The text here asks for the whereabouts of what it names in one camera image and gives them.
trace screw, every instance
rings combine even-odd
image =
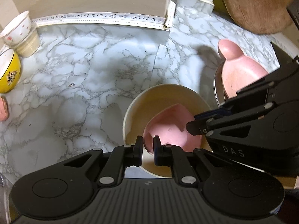
[[[214,133],[214,131],[213,130],[210,130],[207,134],[206,134],[206,136],[210,136],[210,135],[212,135]]]
[[[273,102],[269,102],[264,105],[264,108],[267,110],[270,109],[272,106],[273,106]]]
[[[112,184],[114,182],[114,178],[106,176],[106,177],[101,177],[99,181],[101,184]]]
[[[213,118],[209,118],[206,122],[210,123],[213,120]]]
[[[196,178],[192,177],[192,176],[185,176],[182,177],[182,182],[185,184],[194,184],[196,182]]]

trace kitchen counter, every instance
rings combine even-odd
[[[235,41],[268,71],[279,66],[267,36],[182,8],[169,34],[108,25],[55,25],[38,33],[41,47],[22,59],[21,79],[5,95],[10,116],[0,123],[0,172],[13,183],[94,147],[123,145],[125,112],[153,85],[184,85],[216,108],[219,39]]]

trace pink object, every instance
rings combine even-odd
[[[193,136],[186,130],[186,124],[193,120],[193,115],[181,104],[164,109],[155,115],[144,129],[145,149],[153,154],[153,138],[159,136],[162,145],[176,145],[184,151],[193,152],[193,149],[201,144],[201,136]]]
[[[8,110],[7,104],[3,97],[0,96],[0,121],[7,120]]]
[[[244,55],[233,41],[220,40],[218,53],[221,58],[226,59],[222,69],[222,83],[229,99],[237,96],[236,91],[268,75],[256,60]]]

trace white bowl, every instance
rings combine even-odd
[[[29,11],[25,11],[9,22],[0,33],[0,38],[8,45],[16,45],[28,35],[30,28]]]
[[[151,87],[139,94],[127,109],[123,121],[125,144],[134,145],[137,136],[143,135],[147,123],[159,112],[175,104],[185,106],[192,115],[210,110],[204,99],[187,87],[176,84]],[[200,147],[211,151],[204,136]],[[141,168],[158,178],[171,177],[170,167],[157,167],[154,164],[154,156],[144,146]]]

